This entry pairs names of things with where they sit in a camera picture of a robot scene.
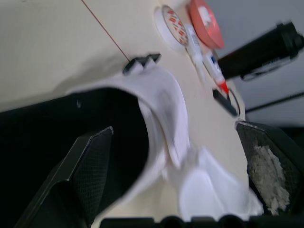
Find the tape roll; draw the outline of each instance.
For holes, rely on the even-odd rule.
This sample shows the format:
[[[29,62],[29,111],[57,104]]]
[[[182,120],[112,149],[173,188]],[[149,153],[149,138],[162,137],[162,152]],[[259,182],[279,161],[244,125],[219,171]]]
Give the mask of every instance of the tape roll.
[[[154,20],[158,32],[166,43],[174,50],[185,51],[188,37],[176,13],[169,6],[158,7],[154,12]]]

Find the white container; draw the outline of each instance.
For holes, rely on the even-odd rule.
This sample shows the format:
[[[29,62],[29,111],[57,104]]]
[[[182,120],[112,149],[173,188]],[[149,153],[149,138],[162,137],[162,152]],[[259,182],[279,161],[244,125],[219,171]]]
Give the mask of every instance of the white container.
[[[222,74],[221,69],[219,68],[218,62],[214,58],[211,51],[203,55],[203,62],[210,76],[213,78],[217,85],[225,82],[225,78]]]

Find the desk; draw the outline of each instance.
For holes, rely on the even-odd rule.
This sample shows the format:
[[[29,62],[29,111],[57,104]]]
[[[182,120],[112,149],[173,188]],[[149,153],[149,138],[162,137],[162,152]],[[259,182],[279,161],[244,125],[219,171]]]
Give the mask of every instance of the desk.
[[[158,63],[169,70],[180,84],[189,116],[190,140],[197,146],[206,146],[229,172],[246,185],[247,161],[243,147],[235,131],[233,118],[213,100],[214,81],[208,76],[204,89],[196,70],[185,53],[178,53],[166,45],[156,30],[153,12],[160,3],[156,0],[85,0],[88,7],[102,22],[104,28],[129,57],[153,52],[162,54]],[[186,9],[177,10],[183,22],[189,22]],[[244,103],[232,82],[228,86],[235,91],[245,119]],[[113,205],[99,215],[92,227],[96,228],[104,217],[154,217],[161,220],[167,215],[178,215],[175,190],[159,180],[126,205]]]
[[[153,13],[160,3],[157,0],[85,2],[128,58],[154,52],[162,54],[158,64],[176,77],[186,102],[190,140],[199,148],[206,146],[224,168],[248,185],[247,161],[234,129],[237,119],[213,100],[212,88],[216,87],[213,80],[207,77],[203,88],[186,52],[170,49],[158,34]],[[3,31],[0,111],[61,96],[73,84],[60,88],[65,80],[79,79],[81,74],[92,81],[111,75],[113,67],[118,66],[116,70],[119,70],[126,62],[81,1],[4,0],[0,6]],[[185,8],[177,13],[183,22],[189,22]],[[232,82],[228,86],[238,98],[240,118],[245,119],[240,95]],[[160,220],[167,215],[178,215],[176,194],[170,185],[159,180],[130,203],[113,205],[98,216],[93,227],[97,228],[103,217],[148,216]]]

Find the white fabric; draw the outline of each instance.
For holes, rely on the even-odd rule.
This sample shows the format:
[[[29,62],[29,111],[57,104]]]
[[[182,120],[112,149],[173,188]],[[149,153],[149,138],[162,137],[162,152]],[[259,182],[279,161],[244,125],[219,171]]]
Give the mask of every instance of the white fabric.
[[[149,155],[142,174],[124,195],[123,202],[130,201],[156,181],[167,164],[168,154],[173,165],[180,168],[189,148],[187,110],[176,79],[153,61],[145,68],[133,66],[133,69],[136,70],[128,76],[119,73],[68,91],[70,94],[111,87],[138,97],[149,137]]]
[[[119,73],[68,92],[111,87],[138,97],[149,154],[143,172],[120,203],[132,200],[167,171],[167,179],[179,193],[179,210],[185,220],[192,216],[219,219],[225,214],[248,219],[261,213],[261,204],[248,186],[227,173],[207,150],[195,153],[190,147],[186,105],[175,78],[153,61],[132,69],[128,76]]]
[[[248,220],[263,214],[254,192],[227,172],[206,148],[191,152],[180,170],[168,166],[165,173],[178,192],[179,212],[184,220],[202,215],[219,220],[227,214]]]

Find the cable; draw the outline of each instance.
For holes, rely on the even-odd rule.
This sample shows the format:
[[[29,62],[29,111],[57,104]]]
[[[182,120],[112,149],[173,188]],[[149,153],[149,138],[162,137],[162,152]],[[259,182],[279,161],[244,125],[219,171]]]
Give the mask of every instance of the cable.
[[[245,111],[245,113],[250,113],[250,112],[262,109],[262,108],[266,108],[266,107],[273,106],[273,105],[276,105],[276,104],[279,104],[279,103],[282,103],[282,102],[293,100],[293,99],[299,98],[301,96],[304,96],[304,92],[293,94],[291,96],[287,96],[287,97],[284,97],[284,98],[276,100],[276,101],[272,101],[272,102],[269,102],[269,103],[266,103],[266,104],[262,104],[262,105],[257,106],[257,107],[249,108]]]
[[[234,100],[235,100],[235,102],[237,104],[237,117],[239,117],[241,115],[241,109],[239,107],[239,103],[238,103],[237,97],[235,96],[234,92],[231,89],[229,89],[229,92],[232,94],[232,96],[234,97]],[[229,94],[227,94],[227,100],[229,100],[230,103],[231,103]]]

